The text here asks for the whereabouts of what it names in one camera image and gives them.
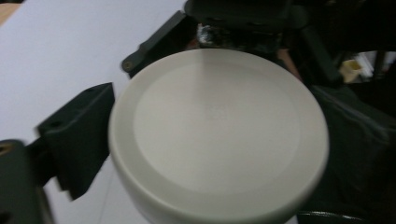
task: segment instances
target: white surface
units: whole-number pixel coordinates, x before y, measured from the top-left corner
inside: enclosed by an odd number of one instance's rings
[[[274,63],[226,49],[141,71],[113,108],[109,140],[128,190],[158,224],[284,221],[328,155],[309,90]]]
[[[0,139],[35,138],[35,126],[79,92],[128,83],[120,62],[184,0],[26,0],[0,27]],[[147,224],[108,160],[89,192],[70,203],[46,186],[58,224]]]

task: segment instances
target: black plastic part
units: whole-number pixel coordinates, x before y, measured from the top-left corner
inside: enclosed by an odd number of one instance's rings
[[[22,142],[0,141],[0,223],[43,224],[33,164]]]
[[[37,127],[41,137],[29,148],[41,185],[57,175],[72,199],[88,190],[108,156],[107,124],[113,104],[111,83],[95,86]]]
[[[204,25],[278,34],[290,7],[291,0],[189,0],[184,9]]]
[[[123,60],[122,69],[132,78],[151,63],[184,50],[194,39],[197,24],[194,19],[178,11],[135,53]]]
[[[290,57],[306,85],[337,87],[343,84],[343,77],[313,27],[302,29],[292,46]]]

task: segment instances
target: white table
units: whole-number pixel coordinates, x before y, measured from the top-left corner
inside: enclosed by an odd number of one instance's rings
[[[25,1],[0,27],[0,139],[31,143],[37,124],[91,86],[113,82],[119,95],[129,80],[120,62],[184,2]],[[45,190],[58,224],[147,224],[111,159],[74,202],[54,179]]]

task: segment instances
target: white round lid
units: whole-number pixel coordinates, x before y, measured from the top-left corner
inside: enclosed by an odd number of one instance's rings
[[[328,155],[309,90],[274,63],[226,49],[185,51],[142,70],[113,108],[109,141],[141,197],[232,223],[294,212]]]

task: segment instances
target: round cap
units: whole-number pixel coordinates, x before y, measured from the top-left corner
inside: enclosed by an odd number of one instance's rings
[[[226,49],[185,51],[142,70],[109,127],[125,187],[158,224],[287,220],[328,155],[309,90],[274,63]]]

